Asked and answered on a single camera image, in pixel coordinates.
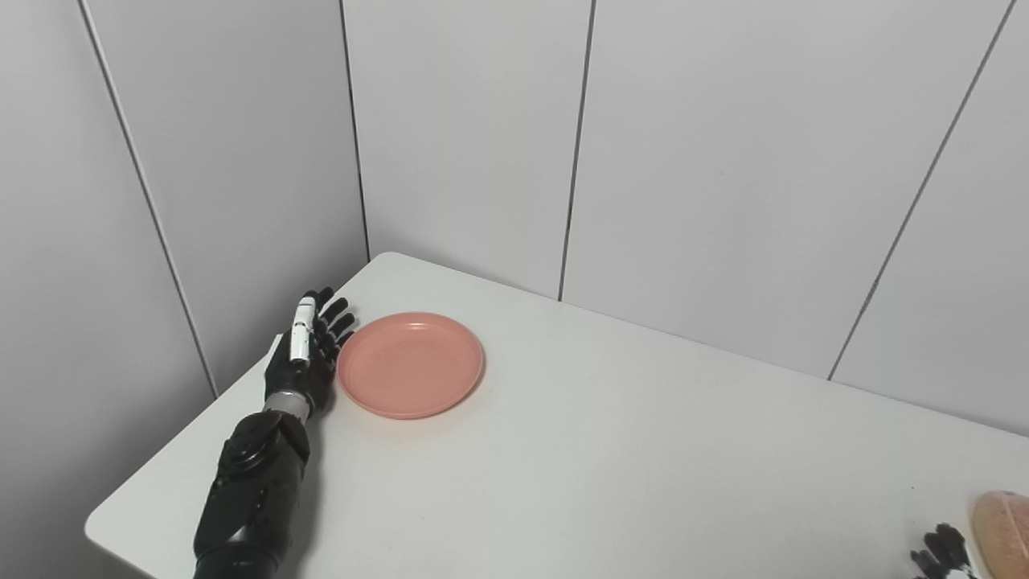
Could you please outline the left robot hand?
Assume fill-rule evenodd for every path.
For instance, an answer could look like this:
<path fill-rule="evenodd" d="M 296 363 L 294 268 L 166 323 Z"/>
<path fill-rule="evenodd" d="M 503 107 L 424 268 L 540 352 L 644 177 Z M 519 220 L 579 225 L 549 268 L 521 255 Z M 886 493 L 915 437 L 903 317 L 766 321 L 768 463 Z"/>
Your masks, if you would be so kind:
<path fill-rule="evenodd" d="M 331 398 L 342 345 L 354 334 L 356 318 L 346 298 L 327 286 L 309 290 L 295 307 L 264 371 L 267 410 L 301 421 L 323 412 Z"/>

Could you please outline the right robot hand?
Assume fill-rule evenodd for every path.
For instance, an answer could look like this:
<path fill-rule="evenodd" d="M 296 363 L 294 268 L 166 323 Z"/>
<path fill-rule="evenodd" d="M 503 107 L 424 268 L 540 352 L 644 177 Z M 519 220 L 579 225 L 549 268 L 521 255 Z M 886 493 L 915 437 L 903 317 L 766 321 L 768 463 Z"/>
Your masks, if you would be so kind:
<path fill-rule="evenodd" d="M 941 523 L 923 535 L 924 547 L 910 551 L 921 572 L 918 578 L 978 578 L 965 536 L 952 524 Z"/>

